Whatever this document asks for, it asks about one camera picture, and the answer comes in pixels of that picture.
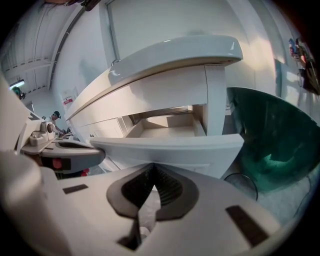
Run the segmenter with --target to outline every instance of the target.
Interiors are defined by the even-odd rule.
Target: cap
[[[54,111],[53,113],[56,114],[56,116],[57,116],[58,118],[60,118],[60,113],[59,113],[59,111]]]

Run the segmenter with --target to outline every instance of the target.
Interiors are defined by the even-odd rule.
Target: open storage compartment
[[[167,138],[206,136],[194,113],[154,116],[140,120],[125,138]]]

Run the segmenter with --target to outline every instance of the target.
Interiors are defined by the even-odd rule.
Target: green tinted windshield
[[[297,182],[320,160],[320,127],[306,113],[254,89],[227,89],[232,118],[244,144],[238,159],[260,191]]]

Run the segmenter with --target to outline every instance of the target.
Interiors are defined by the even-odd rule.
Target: ceiling
[[[0,49],[1,70],[9,85],[24,80],[21,90],[26,94],[48,86],[58,38],[76,7],[38,1],[21,17]]]

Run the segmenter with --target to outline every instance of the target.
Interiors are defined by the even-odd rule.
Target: white wall
[[[55,103],[54,96],[51,91],[46,87],[38,89],[34,92],[28,93],[22,100],[23,104],[26,106],[29,103],[33,104],[34,113],[39,117],[45,116],[46,118],[51,116],[54,111],[59,111],[60,115],[62,112],[62,107]],[[56,121],[56,125],[60,129],[67,129],[67,123],[64,121],[63,116],[61,119]]]
[[[62,106],[63,91],[76,89],[80,94],[107,69],[99,11],[100,5],[97,5],[84,12],[59,54],[51,84],[54,101],[59,106]]]
[[[280,95],[276,85],[276,67],[272,45],[259,15],[248,0],[227,0],[238,17],[252,53],[255,89],[272,95]]]
[[[285,47],[273,17],[261,0],[249,0],[249,2],[259,15],[268,34],[269,41],[272,45],[273,57],[281,63],[286,63]]]
[[[110,5],[121,59],[155,43],[191,35],[235,37],[244,60],[226,68],[227,86],[255,88],[255,60],[226,0],[115,0]]]
[[[290,26],[288,25],[289,20],[283,16],[283,14],[280,12],[280,10],[278,9],[278,7],[275,5],[274,2],[272,2],[271,0],[263,0],[262,2],[267,8],[270,15],[272,16],[276,24],[276,27],[279,31],[282,44],[284,45],[284,53],[285,53],[284,64],[286,64],[291,69],[296,70],[297,65],[295,61],[292,59],[289,52],[289,39],[292,38],[293,40],[295,40],[296,37],[293,36]]]

